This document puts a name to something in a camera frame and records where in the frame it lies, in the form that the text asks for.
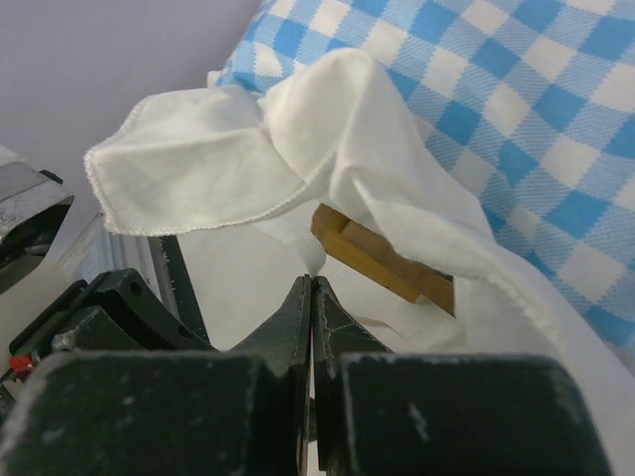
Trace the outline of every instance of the wooden block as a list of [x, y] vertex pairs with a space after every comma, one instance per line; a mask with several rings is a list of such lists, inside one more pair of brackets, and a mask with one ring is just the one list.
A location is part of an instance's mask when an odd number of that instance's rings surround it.
[[453, 315], [451, 277], [399, 256], [385, 238], [326, 205], [314, 213], [312, 231], [327, 254], [346, 266], [409, 302], [425, 296]]

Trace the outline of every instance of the cloth fold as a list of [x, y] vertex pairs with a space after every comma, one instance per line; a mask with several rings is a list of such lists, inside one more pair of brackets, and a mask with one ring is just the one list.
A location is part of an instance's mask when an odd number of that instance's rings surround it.
[[175, 234], [327, 201], [402, 256], [455, 275], [465, 351], [560, 360], [619, 473], [635, 467], [635, 379], [538, 270], [493, 239], [476, 197], [424, 147], [385, 70], [338, 50], [264, 96], [153, 96], [86, 156], [106, 227]]

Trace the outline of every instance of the gingham tablecloth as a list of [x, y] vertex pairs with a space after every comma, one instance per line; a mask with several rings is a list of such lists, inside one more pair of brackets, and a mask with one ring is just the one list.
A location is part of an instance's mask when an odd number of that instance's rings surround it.
[[631, 0], [274, 0], [217, 84], [266, 91], [330, 50], [372, 54], [497, 241], [633, 370], [634, 40]]

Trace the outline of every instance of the gray background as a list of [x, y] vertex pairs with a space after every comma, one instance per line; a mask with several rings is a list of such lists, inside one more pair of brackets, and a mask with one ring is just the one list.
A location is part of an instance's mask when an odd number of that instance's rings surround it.
[[97, 212], [82, 157], [145, 96], [204, 87], [260, 0], [0, 0], [0, 144], [77, 196], [52, 253]]

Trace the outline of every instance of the checkered fabric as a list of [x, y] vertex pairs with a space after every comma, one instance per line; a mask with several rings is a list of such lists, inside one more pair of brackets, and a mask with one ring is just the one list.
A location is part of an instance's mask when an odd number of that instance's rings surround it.
[[631, 0], [274, 0], [217, 84], [370, 53], [496, 240], [635, 369], [634, 40]]

